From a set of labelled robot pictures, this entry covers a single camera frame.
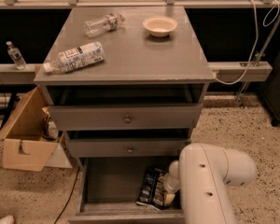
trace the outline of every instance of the floor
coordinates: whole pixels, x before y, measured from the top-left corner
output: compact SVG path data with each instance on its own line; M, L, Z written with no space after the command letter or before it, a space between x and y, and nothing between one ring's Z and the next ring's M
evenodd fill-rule
M258 166L258 177L246 187L227 187L238 223L280 223L280 125L271 118L255 94L245 96L245 109L234 96L207 95L192 142L230 147L249 154ZM14 215L18 224L54 223L68 200L77 168L44 168L42 172L1 167L0 217ZM77 212L81 173L70 202L57 223Z

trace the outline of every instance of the white shoe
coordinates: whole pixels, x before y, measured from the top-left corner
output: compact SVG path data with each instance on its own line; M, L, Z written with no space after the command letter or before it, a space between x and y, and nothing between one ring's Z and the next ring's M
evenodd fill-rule
M0 224L14 224L16 223L16 219L14 218L14 216L6 216L0 219Z

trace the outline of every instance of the plastic bottle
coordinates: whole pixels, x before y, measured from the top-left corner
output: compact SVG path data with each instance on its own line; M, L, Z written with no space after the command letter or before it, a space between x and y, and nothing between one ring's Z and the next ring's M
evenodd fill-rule
M20 50L12 44L11 41L7 42L7 53L16 64L18 70L22 70L27 67L26 61L22 58Z
M84 21L84 32L88 37L95 37L107 31L113 31L122 25L125 18L116 13Z
M91 63L98 63L104 57L103 47L96 41L58 53L51 63L44 63L44 69L47 73L64 74Z

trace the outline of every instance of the gray countertop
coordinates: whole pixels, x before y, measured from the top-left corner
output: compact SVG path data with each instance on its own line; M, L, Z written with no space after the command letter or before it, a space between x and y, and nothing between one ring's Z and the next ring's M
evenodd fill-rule
M110 12L120 13L125 17L123 27L88 38L84 34L83 22ZM151 36L142 22L153 15L176 19L176 30L164 38ZM46 62L52 61L58 52L93 41L99 41L103 46L103 62L63 75L48 75L42 67L35 77L35 83L86 85L214 81L183 7L74 7Z

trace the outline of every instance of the cabinet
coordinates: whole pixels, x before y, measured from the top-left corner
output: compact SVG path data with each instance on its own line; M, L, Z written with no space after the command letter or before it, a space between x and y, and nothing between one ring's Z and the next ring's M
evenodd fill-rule
M125 16L124 28L94 39L84 20L108 12ZM156 38L144 18L170 16L177 29ZM70 223L183 223L179 201L164 211L135 201L150 166L168 168L190 142L208 84L214 77L182 7L73 8L51 49L101 42L105 60L66 75L37 73L49 112L83 168L81 203Z
M260 87L260 94L273 115L272 126L280 123L280 51L273 63L273 71Z

